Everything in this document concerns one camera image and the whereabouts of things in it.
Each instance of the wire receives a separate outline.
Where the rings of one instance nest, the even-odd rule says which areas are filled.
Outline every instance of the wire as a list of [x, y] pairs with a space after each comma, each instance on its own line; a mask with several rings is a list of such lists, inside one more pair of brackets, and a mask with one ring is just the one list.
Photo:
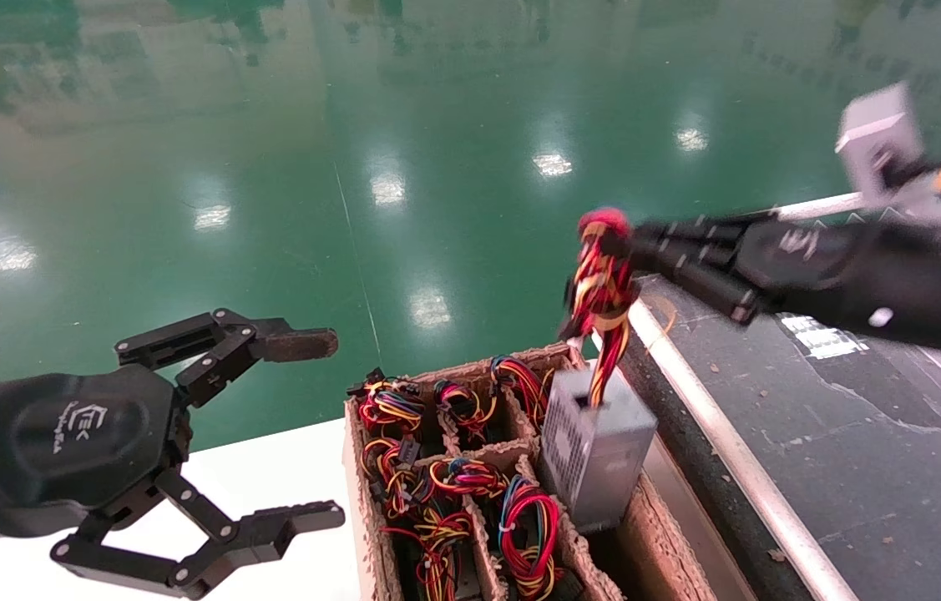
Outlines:
[[508, 477], [494, 465], [455, 457], [429, 464], [433, 486], [450, 495], [496, 498], [508, 487]]
[[[527, 543], [534, 537], [534, 528], [526, 528], [520, 520], [524, 513], [535, 509], [531, 522], [535, 525], [535, 540], [526, 548], [517, 548], [514, 540], [516, 528], [526, 529]], [[500, 509], [500, 525], [497, 540], [500, 553], [511, 568], [519, 598], [523, 601], [538, 601], [547, 598], [562, 573], [555, 567], [553, 551], [559, 532], [559, 505], [539, 487], [523, 476], [511, 479], [503, 495]]]
[[392, 449], [397, 449], [397, 454], [400, 452], [400, 441], [395, 438], [375, 438], [363, 446], [359, 465], [368, 478], [383, 479], [382, 471], [385, 467], [382, 467], [382, 461], [387, 461], [385, 457], [389, 456]]
[[603, 345], [589, 384], [589, 406], [604, 402], [604, 390], [630, 344], [627, 311], [635, 300], [627, 259], [605, 254], [601, 241], [606, 236], [630, 237], [626, 217], [616, 209], [593, 210], [578, 224], [581, 252], [572, 280], [574, 300], [570, 318], [580, 326], [581, 335], [596, 330]]
[[359, 418], [371, 432], [389, 425], [399, 426], [401, 434], [417, 432], [424, 414], [425, 403], [410, 395], [405, 381], [397, 379], [368, 384], [366, 399], [359, 404]]
[[436, 509], [427, 508], [421, 524], [414, 525], [416, 532], [391, 526], [382, 528], [382, 532], [398, 533], [422, 548], [414, 574], [425, 588], [427, 601], [454, 601], [459, 571], [458, 544], [470, 538], [471, 529], [470, 514], [466, 511], [443, 516]]
[[545, 395], [544, 385], [540, 383], [534, 370], [519, 359], [509, 355], [499, 355], [493, 358], [493, 364], [489, 366], [488, 373], [493, 381], [493, 402], [496, 402], [494, 399], [503, 386], [516, 391], [515, 396], [518, 396], [523, 403], [523, 411], [539, 432], [544, 425], [545, 413], [548, 411], [548, 397]]
[[455, 425], [467, 433], [467, 441], [480, 440], [485, 442], [485, 427], [488, 420], [496, 413], [496, 397], [490, 396], [488, 407], [481, 407], [478, 393], [466, 386], [456, 384], [454, 381], [441, 380], [433, 385], [433, 392], [437, 396], [437, 407], [448, 411], [448, 415], [455, 420]]

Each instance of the connector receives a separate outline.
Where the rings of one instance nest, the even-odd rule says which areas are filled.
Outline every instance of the connector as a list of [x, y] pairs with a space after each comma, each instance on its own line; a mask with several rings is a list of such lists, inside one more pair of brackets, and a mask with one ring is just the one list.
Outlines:
[[417, 460], [417, 456], [422, 452], [422, 445], [419, 444], [414, 438], [404, 437], [404, 440], [400, 442], [400, 454], [398, 454], [397, 459], [400, 460], [401, 464], [410, 465], [414, 464], [414, 461]]
[[548, 598], [549, 601], [582, 601], [588, 596], [585, 596], [585, 586], [581, 584], [578, 574], [574, 574], [573, 570], [563, 570], [562, 577], [555, 583]]
[[379, 503], [385, 502], [385, 487], [382, 486], [379, 482], [370, 483], [370, 496], [374, 497], [374, 501]]
[[382, 371], [382, 368], [375, 366], [373, 371], [367, 373], [367, 379], [360, 381], [360, 383], [353, 385], [347, 388], [348, 396], [365, 396], [367, 394], [367, 386], [371, 384], [377, 384], [379, 381], [385, 380], [385, 372]]

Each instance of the cardboard compartment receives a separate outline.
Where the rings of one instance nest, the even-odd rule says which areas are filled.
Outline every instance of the cardboard compartment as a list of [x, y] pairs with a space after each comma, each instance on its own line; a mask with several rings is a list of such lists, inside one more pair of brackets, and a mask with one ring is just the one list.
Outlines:
[[[580, 354], [566, 345], [548, 346], [546, 349], [515, 353], [515, 357], [526, 362], [534, 371], [551, 368], [565, 369], [584, 366]], [[455, 366], [446, 370], [416, 376], [427, 397], [427, 405], [433, 406], [433, 383], [447, 379], [468, 384], [478, 393], [488, 393], [489, 360]], [[532, 482], [537, 482], [534, 461], [539, 454], [539, 438], [526, 415], [517, 407], [517, 401], [509, 396], [507, 433], [511, 441], [494, 442], [480, 449], [460, 448], [455, 427], [444, 415], [435, 416], [443, 448], [448, 457], [467, 457], [492, 463], [508, 475], [520, 472]], [[351, 492], [352, 508], [349, 517], [356, 534], [359, 554], [359, 582], [362, 597], [374, 601], [417, 601], [413, 591], [402, 590], [400, 567], [392, 538], [383, 533], [385, 514], [382, 505], [371, 498], [368, 484], [364, 480], [359, 457], [363, 445], [371, 440], [362, 429], [356, 414], [355, 401], [345, 406], [347, 415], [347, 449], [345, 468], [348, 490]], [[443, 457], [425, 457], [416, 465], [427, 465]], [[483, 601], [507, 601], [508, 586], [500, 577], [503, 570], [500, 560], [493, 555], [494, 525], [486, 521], [487, 508], [479, 506], [469, 496], [463, 496], [463, 508], [473, 521], [471, 555], [477, 568], [478, 582]], [[714, 601], [714, 594], [707, 585], [700, 564], [692, 554], [688, 542], [681, 536], [679, 525], [669, 513], [667, 506], [642, 474], [631, 499], [630, 508], [621, 525], [607, 533], [599, 533], [587, 539], [577, 534], [565, 510], [560, 520], [560, 538], [557, 548], [558, 563], [573, 570], [584, 585], [584, 598], [589, 601]]]

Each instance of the cardboard divider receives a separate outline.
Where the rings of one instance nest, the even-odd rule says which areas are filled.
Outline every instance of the cardboard divider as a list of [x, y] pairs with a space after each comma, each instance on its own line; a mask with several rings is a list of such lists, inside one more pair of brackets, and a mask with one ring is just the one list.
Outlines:
[[392, 548], [392, 539], [385, 527], [385, 511], [370, 495], [370, 484], [359, 463], [362, 449], [366, 446], [366, 429], [363, 429], [356, 404], [344, 404], [347, 420], [344, 445], [344, 472], [348, 479], [348, 499], [351, 501], [352, 532], [355, 535], [356, 553], [359, 555], [359, 589], [361, 598], [374, 601], [402, 601], [397, 557]]

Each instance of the metal power supply box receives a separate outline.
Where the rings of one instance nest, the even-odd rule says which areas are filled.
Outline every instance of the metal power supply box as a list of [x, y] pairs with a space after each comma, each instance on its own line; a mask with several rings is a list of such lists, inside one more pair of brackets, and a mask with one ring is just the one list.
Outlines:
[[592, 370], [555, 373], [542, 433], [542, 476], [578, 533], [622, 521], [656, 432], [656, 416], [616, 372], [589, 408]]

